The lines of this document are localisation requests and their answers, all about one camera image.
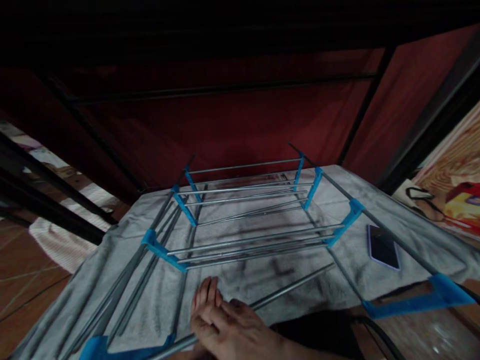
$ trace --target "tiled floor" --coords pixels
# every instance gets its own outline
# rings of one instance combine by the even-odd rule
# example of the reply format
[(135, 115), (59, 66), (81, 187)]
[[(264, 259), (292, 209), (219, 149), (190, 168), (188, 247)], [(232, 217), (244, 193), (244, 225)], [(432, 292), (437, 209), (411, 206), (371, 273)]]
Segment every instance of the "tiled floor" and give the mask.
[[(80, 190), (91, 181), (83, 175), (66, 179)], [(35, 187), (57, 202), (66, 196), (48, 183)], [(130, 207), (122, 205), (113, 213), (121, 219)], [(34, 221), (25, 210), (17, 216)], [(59, 296), (71, 275), (43, 252), (28, 230), (10, 220), (0, 221), (0, 359), (17, 347), (28, 331)]]

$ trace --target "drying rack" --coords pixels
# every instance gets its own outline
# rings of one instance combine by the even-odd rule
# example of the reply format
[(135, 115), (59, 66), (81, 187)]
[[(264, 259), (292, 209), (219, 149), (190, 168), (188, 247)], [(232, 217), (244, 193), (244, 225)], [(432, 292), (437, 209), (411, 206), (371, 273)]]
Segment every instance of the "drying rack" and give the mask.
[[(380, 319), (393, 315), (408, 314), (414, 312), (422, 312), (433, 309), (441, 309), (465, 304), (473, 304), (475, 300), (470, 297), (465, 291), (463, 291), (457, 284), (451, 281), (447, 276), (440, 273), (436, 270), (431, 264), (425, 261), (419, 254), (408, 246), (405, 242), (402, 241), (395, 233), (393, 233), (387, 226), (385, 226), (381, 221), (379, 221), (375, 216), (373, 216), (358, 200), (353, 198), (348, 192), (346, 192), (339, 184), (337, 184), (328, 174), (326, 174), (320, 167), (318, 167), (313, 161), (311, 161), (303, 152), (298, 150), (293, 144), (288, 143), (298, 154), (297, 158), (287, 159), (287, 160), (278, 160), (270, 162), (262, 162), (250, 165), (239, 165), (239, 166), (229, 166), (221, 167), (216, 169), (207, 169), (207, 170), (190, 170), (190, 165), (192, 164), (195, 155), (191, 158), (190, 162), (182, 170), (180, 177), (178, 178), (175, 185), (170, 190), (166, 201), (163, 203), (161, 209), (153, 220), (150, 228), (146, 231), (145, 236), (143, 237), (138, 250), (135, 252), (131, 260), (125, 266), (121, 274), (118, 276), (114, 284), (109, 289), (108, 293), (102, 299), (101, 303), (93, 314), (88, 319), (87, 323), (84, 325), (80, 333), (74, 339), (73, 343), (65, 353), (63, 359), (68, 359), (68, 357), (77, 352), (85, 340), (92, 333), (92, 337), (86, 343), (80, 359), (166, 359), (174, 353), (181, 351), (182, 349), (193, 345), (197, 340), (194, 334), (186, 336), (178, 341), (176, 339), (177, 326), (180, 318), (181, 303), (185, 291), (187, 273), (190, 270), (214, 266), (220, 264), (226, 264), (237, 261), (253, 260), (263, 257), (270, 257), (276, 255), (283, 255), (288, 253), (295, 253), (300, 251), (305, 251), (312, 248), (325, 248), (326, 251), (331, 255), (333, 262), (323, 266), (322, 268), (312, 272), (311, 274), (302, 277), (301, 279), (291, 283), (288, 286), (285, 286), (264, 298), (250, 304), (254, 310), (258, 310), (272, 301), (276, 300), (280, 296), (283, 296), (292, 290), (298, 288), (299, 286), (305, 284), (309, 280), (315, 278), (319, 274), (322, 274), (326, 271), (338, 267), (346, 281), (351, 286), (352, 290), (360, 299), (363, 307), (369, 314), (372, 319)], [(301, 183), (301, 172), (304, 167), (304, 163), (307, 161), (311, 166), (314, 167), (315, 176), (313, 182)], [(245, 167), (254, 167), (270, 164), (280, 164), (288, 162), (298, 162), (297, 168), (291, 171), (280, 171), (280, 172), (270, 172), (265, 174), (244, 176), (244, 177), (234, 177), (221, 180), (211, 180), (203, 182), (194, 182), (192, 175), (197, 173), (205, 172), (214, 172), (214, 171), (223, 171), (230, 169), (238, 169)], [(294, 179), (288, 179), (285, 173), (295, 172)], [(210, 183), (223, 183), (230, 181), (238, 181), (240, 179), (246, 179), (251, 177), (262, 177), (262, 176), (272, 176), (280, 175), (283, 180), (267, 182), (262, 184), (232, 187), (232, 188), (219, 188), (219, 189), (208, 189)], [(179, 183), (186, 177), (191, 190), (190, 191), (180, 191)], [(334, 225), (327, 226), (317, 226), (314, 219), (309, 213), (309, 207), (312, 199), (315, 196), (317, 188), (319, 186), (322, 178), (327, 179), (337, 190), (339, 190), (348, 200), (350, 206), (350, 212), (343, 219), (342, 222)], [(198, 186), (204, 185), (204, 189), (198, 190)], [(226, 199), (216, 199), (216, 200), (206, 200), (206, 195), (211, 193), (231, 193), (231, 192), (242, 192), (242, 191), (251, 191), (251, 190), (270, 190), (269, 192), (262, 192), (258, 194), (248, 195), (248, 196), (239, 196), (234, 198)], [(194, 195), (195, 201), (188, 202), (190, 196)], [(199, 223), (200, 212), (202, 207), (209, 206), (213, 204), (224, 204), (229, 202), (240, 202), (248, 200), (257, 200), (261, 198), (277, 198), (277, 197), (287, 197), (295, 196), (295, 200), (290, 200), (284, 203), (267, 206), (259, 208), (256, 210), (240, 213), (233, 216), (223, 217), (217, 220), (211, 220), (204, 223)], [(157, 231), (157, 227), (160, 225), (165, 215), (169, 212), (169, 209), (176, 203), (176, 208), (173, 210), (167, 219), (162, 223), (160, 229)], [(285, 206), (298, 205), (294, 207), (284, 208)], [(193, 246), (195, 234), (198, 227), (211, 226), (218, 223), (236, 221), (251, 217), (271, 215), (280, 212), (287, 211), (303, 211), (313, 225), (312, 228), (281, 232), (269, 235), (262, 235), (250, 238), (244, 238), (241, 240), (233, 240), (226, 242), (219, 242), (214, 244), (202, 245), (202, 246)], [(191, 229), (188, 236), (188, 247), (181, 249), (169, 250), (166, 248), (167, 241), (179, 219), (179, 217), (184, 214), (190, 224)], [(405, 250), (412, 258), (414, 258), (422, 267), (424, 267), (431, 276), (428, 278), (430, 283), (433, 285), (433, 292), (416, 296), (410, 299), (401, 300), (393, 303), (384, 304), (381, 306), (375, 306), (371, 301), (367, 301), (363, 298), (357, 286), (354, 284), (350, 276), (347, 274), (346, 270), (340, 263), (339, 259), (333, 251), (334, 244), (340, 239), (345, 231), (362, 215), (366, 215), (374, 224), (386, 232), (395, 242)], [(166, 227), (166, 231), (163, 233), (163, 236), (159, 241), (157, 241), (157, 236), (160, 235)], [(323, 234), (325, 231), (332, 231), (331, 234)], [(274, 244), (260, 245), (254, 247), (247, 247), (238, 250), (232, 251), (222, 251), (220, 253), (213, 254), (201, 254), (198, 253), (210, 252), (217, 249), (225, 249), (230, 247), (238, 247), (247, 244), (259, 243), (266, 240), (272, 239), (281, 239), (296, 235), (305, 235), (305, 234), (314, 234), (314, 237), (289, 240), (286, 242), (278, 242)], [(143, 274), (140, 277), (140, 280), (136, 284), (132, 294), (130, 295), (125, 307), (123, 308), (117, 322), (115, 323), (112, 331), (108, 336), (104, 335), (107, 325), (110, 322), (110, 319), (124, 293), (124, 290), (132, 276), (133, 272), (137, 268), (140, 261), (143, 259), (146, 253), (152, 252), (155, 256), (152, 256), (148, 262)], [(173, 324), (171, 326), (170, 335), (167, 337), (165, 343), (161, 346), (141, 348), (136, 350), (130, 350), (125, 352), (116, 352), (109, 353), (108, 346), (112, 342), (113, 338), (116, 335), (122, 335), (132, 313), (144, 291), (149, 278), (155, 268), (157, 262), (162, 259), (168, 262), (172, 267), (182, 272), (181, 281), (179, 284), (179, 292), (177, 298), (177, 305), (174, 313)]]

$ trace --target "purple phone case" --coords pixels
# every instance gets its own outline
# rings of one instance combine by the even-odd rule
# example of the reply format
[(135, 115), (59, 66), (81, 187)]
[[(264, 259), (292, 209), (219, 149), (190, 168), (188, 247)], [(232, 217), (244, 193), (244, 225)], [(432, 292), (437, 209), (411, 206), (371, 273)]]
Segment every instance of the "purple phone case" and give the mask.
[(391, 265), (388, 265), (372, 256), (372, 242), (370, 241), (370, 227), (377, 228), (377, 226), (372, 226), (372, 225), (367, 225), (366, 226), (366, 231), (368, 232), (368, 256), (370, 259), (372, 259), (374, 262), (385, 265), (386, 267), (393, 269), (395, 271), (400, 271), (402, 269), (402, 265), (400, 264), (400, 258), (399, 258), (399, 250), (397, 249), (397, 243), (394, 241), (393, 242), (393, 247), (395, 248), (395, 255), (396, 255), (396, 260), (398, 261), (398, 268), (393, 267)]

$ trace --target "blue plastic joint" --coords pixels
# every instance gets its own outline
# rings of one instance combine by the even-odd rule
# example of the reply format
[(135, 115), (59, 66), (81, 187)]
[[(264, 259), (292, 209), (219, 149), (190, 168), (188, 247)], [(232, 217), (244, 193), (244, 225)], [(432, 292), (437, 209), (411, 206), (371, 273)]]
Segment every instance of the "blue plastic joint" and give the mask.
[(305, 161), (305, 154), (303, 152), (300, 151), (299, 153), (301, 159), (300, 159), (300, 162), (298, 163), (298, 169), (296, 171), (296, 174), (295, 174), (295, 182), (294, 184), (298, 184), (299, 183), (299, 180), (300, 180), (300, 173), (302, 172), (302, 168), (304, 167), (304, 161)]
[(158, 241), (157, 241), (157, 234), (155, 230), (148, 229), (141, 240), (142, 244), (146, 245), (146, 248), (154, 253), (159, 258), (165, 260), (167, 263), (173, 265), (182, 273), (187, 272), (187, 265), (188, 263), (178, 263), (179, 258), (174, 255), (167, 255), (167, 249), (164, 248)]
[[(192, 179), (192, 176), (190, 175), (189, 171), (190, 171), (190, 166), (188, 165), (185, 166), (185, 177), (188, 180), (188, 183), (190, 184), (191, 190), (198, 191), (197, 186), (195, 185), (194, 180)], [(195, 197), (199, 203), (202, 202), (202, 198), (200, 197), (199, 194), (195, 194)]]
[(428, 281), (433, 285), (432, 293), (379, 307), (375, 307), (370, 301), (363, 301), (363, 307), (372, 319), (382, 319), (394, 315), (420, 313), (476, 303), (471, 296), (442, 273), (429, 277)]
[(179, 195), (179, 191), (180, 191), (180, 188), (178, 185), (174, 185), (171, 190), (171, 192), (173, 192), (173, 198), (176, 200), (176, 202), (178, 203), (178, 206), (181, 208), (181, 210), (185, 213), (186, 217), (188, 218), (188, 220), (190, 221), (190, 224), (193, 226), (193, 227), (196, 227), (198, 224), (197, 224), (197, 220), (195, 220), (194, 216), (192, 215), (192, 213), (190, 212), (189, 208), (185, 206), (185, 202), (184, 200), (182, 199), (182, 197)]
[(308, 197), (306, 198), (306, 201), (302, 204), (302, 208), (306, 211), (310, 207), (310, 203), (312, 202), (312, 199), (315, 196), (315, 192), (317, 191), (317, 188), (319, 187), (320, 180), (322, 180), (322, 174), (323, 170), (320, 167), (315, 168), (315, 180), (313, 180), (313, 185), (310, 187), (310, 191), (308, 192)]
[(346, 232), (347, 229), (355, 222), (355, 220), (359, 218), (359, 216), (362, 214), (362, 210), (365, 209), (365, 206), (363, 206), (362, 203), (357, 199), (350, 200), (349, 204), (350, 212), (341, 222), (345, 226), (335, 229), (333, 231), (333, 235), (335, 235), (335, 237), (325, 240), (325, 243), (328, 244), (328, 248), (331, 248), (338, 241), (338, 239), (340, 239), (344, 232)]
[(144, 360), (153, 354), (159, 353), (175, 342), (175, 334), (170, 334), (161, 346), (145, 347), (122, 352), (108, 352), (108, 336), (94, 336), (89, 339), (83, 348), (80, 360)]

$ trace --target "smartphone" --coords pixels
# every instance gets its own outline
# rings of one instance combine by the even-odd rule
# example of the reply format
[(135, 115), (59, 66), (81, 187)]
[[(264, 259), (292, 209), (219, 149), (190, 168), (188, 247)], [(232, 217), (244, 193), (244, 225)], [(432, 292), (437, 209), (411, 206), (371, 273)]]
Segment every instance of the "smartphone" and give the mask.
[(370, 258), (390, 269), (400, 271), (397, 244), (382, 229), (367, 225), (368, 254)]

